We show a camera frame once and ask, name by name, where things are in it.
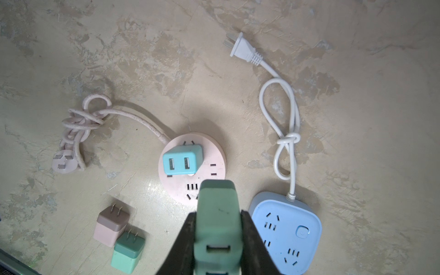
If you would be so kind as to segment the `green plug adapter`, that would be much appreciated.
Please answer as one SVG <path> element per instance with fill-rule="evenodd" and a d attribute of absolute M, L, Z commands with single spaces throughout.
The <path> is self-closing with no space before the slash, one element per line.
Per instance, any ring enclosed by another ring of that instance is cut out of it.
<path fill-rule="evenodd" d="M 131 275 L 139 263 L 146 240 L 138 234 L 125 231 L 114 246 L 111 267 Z"/>

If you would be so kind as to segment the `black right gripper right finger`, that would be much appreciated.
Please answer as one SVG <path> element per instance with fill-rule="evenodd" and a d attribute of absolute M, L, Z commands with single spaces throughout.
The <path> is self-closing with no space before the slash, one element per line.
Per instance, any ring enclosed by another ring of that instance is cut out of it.
<path fill-rule="evenodd" d="M 241 211 L 243 253 L 242 275 L 280 275 L 248 212 Z"/>

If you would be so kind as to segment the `teal plug adapter cube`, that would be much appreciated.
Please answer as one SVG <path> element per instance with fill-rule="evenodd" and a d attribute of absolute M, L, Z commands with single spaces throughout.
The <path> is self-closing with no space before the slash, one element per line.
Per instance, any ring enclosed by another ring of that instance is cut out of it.
<path fill-rule="evenodd" d="M 203 148 L 199 144 L 176 146 L 162 159 L 166 175 L 194 175 L 203 164 Z"/>

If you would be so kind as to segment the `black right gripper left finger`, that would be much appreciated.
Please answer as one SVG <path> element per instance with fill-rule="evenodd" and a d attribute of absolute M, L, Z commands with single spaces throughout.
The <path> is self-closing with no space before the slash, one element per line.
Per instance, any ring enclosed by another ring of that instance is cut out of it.
<path fill-rule="evenodd" d="M 183 223 L 168 256 L 156 275 L 193 275 L 196 212 L 190 213 Z"/>

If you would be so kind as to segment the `green plug adapter cube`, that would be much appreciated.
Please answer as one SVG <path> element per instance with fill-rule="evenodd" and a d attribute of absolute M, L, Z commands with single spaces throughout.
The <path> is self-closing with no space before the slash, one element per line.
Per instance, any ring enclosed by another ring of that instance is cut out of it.
<path fill-rule="evenodd" d="M 195 274 L 240 274 L 243 246 L 241 214 L 234 183 L 229 180 L 203 181 L 195 222 Z"/>

